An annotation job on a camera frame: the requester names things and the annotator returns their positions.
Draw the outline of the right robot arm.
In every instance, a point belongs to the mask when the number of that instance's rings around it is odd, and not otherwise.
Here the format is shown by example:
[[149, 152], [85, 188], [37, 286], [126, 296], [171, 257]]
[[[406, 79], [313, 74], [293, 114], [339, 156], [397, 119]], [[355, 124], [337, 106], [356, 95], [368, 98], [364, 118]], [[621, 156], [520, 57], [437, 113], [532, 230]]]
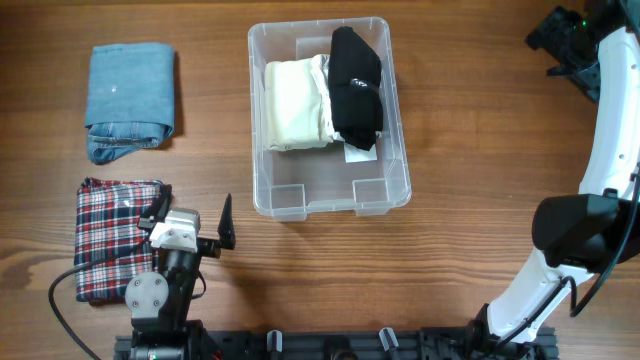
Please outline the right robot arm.
[[576, 195], [536, 209], [533, 250], [509, 287], [470, 321], [468, 359], [541, 353], [542, 323], [564, 300], [579, 316], [616, 265], [639, 253], [639, 4], [591, 0], [556, 7], [525, 39], [551, 55], [562, 77], [596, 103], [593, 146]]

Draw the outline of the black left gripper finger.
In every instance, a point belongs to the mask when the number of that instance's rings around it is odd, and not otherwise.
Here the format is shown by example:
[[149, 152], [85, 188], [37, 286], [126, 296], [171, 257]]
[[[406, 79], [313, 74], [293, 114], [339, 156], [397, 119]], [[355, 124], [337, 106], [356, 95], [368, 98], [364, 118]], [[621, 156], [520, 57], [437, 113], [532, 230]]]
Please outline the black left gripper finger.
[[172, 186], [162, 185], [158, 197], [141, 214], [137, 227], [142, 230], [152, 230], [159, 222], [163, 222], [170, 210], [172, 201]]
[[220, 221], [218, 224], [217, 233], [219, 235], [219, 247], [228, 250], [234, 250], [236, 246], [236, 235], [232, 217], [232, 195], [228, 194], [223, 210], [221, 213]]

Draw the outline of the blue denim jeans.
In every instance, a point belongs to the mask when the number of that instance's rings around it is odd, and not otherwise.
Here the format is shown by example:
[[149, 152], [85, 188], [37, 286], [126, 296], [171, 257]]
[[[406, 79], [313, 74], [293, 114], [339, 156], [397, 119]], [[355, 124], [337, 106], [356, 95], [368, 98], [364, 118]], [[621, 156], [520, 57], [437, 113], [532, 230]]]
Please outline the blue denim jeans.
[[175, 128], [174, 48], [148, 42], [96, 46], [85, 128], [88, 159], [107, 164], [159, 147]]

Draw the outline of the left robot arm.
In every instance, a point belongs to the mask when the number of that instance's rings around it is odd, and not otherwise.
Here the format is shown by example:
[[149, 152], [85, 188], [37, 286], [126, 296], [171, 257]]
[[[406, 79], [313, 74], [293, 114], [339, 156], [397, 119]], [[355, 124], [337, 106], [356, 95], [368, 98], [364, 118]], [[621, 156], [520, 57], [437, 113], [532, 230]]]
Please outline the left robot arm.
[[133, 277], [125, 291], [131, 311], [132, 335], [114, 346], [115, 359], [187, 360], [220, 359], [221, 350], [200, 320], [188, 320], [193, 291], [201, 280], [204, 257], [217, 259], [223, 249], [232, 250], [236, 236], [232, 197], [227, 196], [216, 239], [201, 237], [196, 210], [173, 208], [172, 187], [164, 185], [156, 200], [143, 212], [138, 227], [149, 232], [150, 246], [159, 252], [155, 271]]

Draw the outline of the black garment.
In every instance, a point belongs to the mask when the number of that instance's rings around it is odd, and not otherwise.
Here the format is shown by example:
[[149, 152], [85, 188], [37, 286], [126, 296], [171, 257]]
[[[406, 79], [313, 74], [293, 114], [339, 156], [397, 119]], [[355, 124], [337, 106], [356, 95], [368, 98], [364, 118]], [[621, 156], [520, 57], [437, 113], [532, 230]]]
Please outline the black garment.
[[351, 27], [333, 32], [328, 70], [333, 127], [360, 150], [369, 151], [383, 130], [381, 75], [379, 56]]

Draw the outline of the white t-shirt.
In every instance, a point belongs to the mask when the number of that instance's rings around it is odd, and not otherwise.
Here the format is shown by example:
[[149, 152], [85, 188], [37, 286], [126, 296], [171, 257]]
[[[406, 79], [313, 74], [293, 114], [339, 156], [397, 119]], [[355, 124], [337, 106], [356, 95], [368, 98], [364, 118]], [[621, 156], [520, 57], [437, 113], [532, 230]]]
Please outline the white t-shirt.
[[334, 141], [344, 142], [341, 134], [334, 129], [328, 87], [329, 60], [330, 56], [327, 54], [318, 54], [311, 58], [311, 75], [320, 94], [320, 138], [328, 143]]

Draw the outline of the cream cloth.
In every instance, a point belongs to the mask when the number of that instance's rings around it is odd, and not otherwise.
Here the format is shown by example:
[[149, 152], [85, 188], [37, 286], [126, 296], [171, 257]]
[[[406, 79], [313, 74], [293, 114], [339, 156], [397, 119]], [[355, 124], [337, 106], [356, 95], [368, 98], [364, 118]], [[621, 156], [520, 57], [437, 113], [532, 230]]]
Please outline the cream cloth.
[[284, 152], [330, 144], [320, 138], [320, 94], [311, 75], [311, 58], [272, 61], [266, 66], [269, 150]]

